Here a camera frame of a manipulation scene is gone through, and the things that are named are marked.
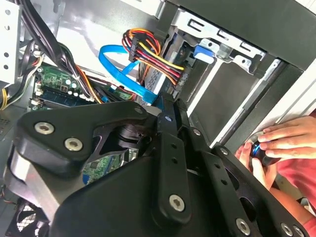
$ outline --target red wire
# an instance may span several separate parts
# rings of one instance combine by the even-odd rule
[[[158,60],[152,58],[152,57],[148,57],[148,55],[146,55],[145,53],[143,53],[141,50],[137,50],[138,53],[140,53],[144,58],[148,59],[149,61],[152,61],[156,64],[158,64],[160,67],[162,67],[163,69],[165,69],[167,72],[170,72],[171,74],[173,74],[176,77],[180,77],[181,75],[179,73],[176,73],[175,71],[171,70],[170,68],[166,67],[164,64],[162,64],[161,62],[159,62]]]
[[[157,39],[155,39],[153,34],[149,34],[148,32],[145,32],[145,31],[132,31],[132,33],[145,33],[146,35],[150,36],[155,41],[156,47],[159,48],[158,52],[161,51],[160,43],[158,42]]]

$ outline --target red shirt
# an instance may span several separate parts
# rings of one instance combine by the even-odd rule
[[[316,207],[316,159],[289,159],[277,164],[280,175],[309,200],[313,209]],[[304,225],[311,237],[316,237],[316,217]]]

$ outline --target wire bundle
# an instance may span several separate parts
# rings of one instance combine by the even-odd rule
[[[7,102],[8,102],[8,97],[7,97],[7,92],[5,88],[2,88],[2,103],[0,107],[0,111],[4,110],[6,108]]]
[[[138,43],[139,46],[137,47],[135,55],[136,60],[139,60],[140,62],[147,65],[143,74],[143,78],[148,72],[149,67],[152,67],[166,75],[172,84],[176,85],[184,71],[184,68],[161,58],[159,56],[161,53],[159,42],[155,39],[154,35],[150,31],[141,28],[131,29],[123,34],[122,45],[127,52],[130,53],[131,51],[134,37],[145,38],[144,41]]]
[[[22,20],[40,50],[45,53],[58,68],[77,80],[87,98],[93,98],[102,103],[100,97],[95,93],[82,70],[75,64],[69,49],[59,43],[54,34],[34,9],[30,0],[15,0],[16,4],[23,6]]]

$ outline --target black metal bracket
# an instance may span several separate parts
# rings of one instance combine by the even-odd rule
[[[28,113],[18,121],[15,151],[58,178],[79,175],[100,154],[140,150],[141,157],[69,196],[55,213],[53,236],[286,236],[280,223],[293,236],[294,225],[308,236],[225,147],[207,146],[181,100],[161,94],[153,105],[158,116],[117,102]],[[54,131],[38,133],[40,121]],[[65,148],[70,137],[83,143],[80,151]],[[97,224],[103,220],[111,224]]]

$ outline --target white cable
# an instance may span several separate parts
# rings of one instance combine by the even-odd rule
[[[13,100],[11,103],[7,104],[4,109],[6,109],[8,106],[12,105],[13,103],[17,102],[21,97],[23,96],[24,92],[26,91],[26,88],[29,86],[29,83],[31,81],[31,78],[33,74],[38,70],[38,68],[41,66],[42,62],[44,60],[44,56],[39,57],[39,62],[35,65],[35,68],[27,75],[25,86],[23,88],[23,91],[19,97],[17,97],[15,100]]]

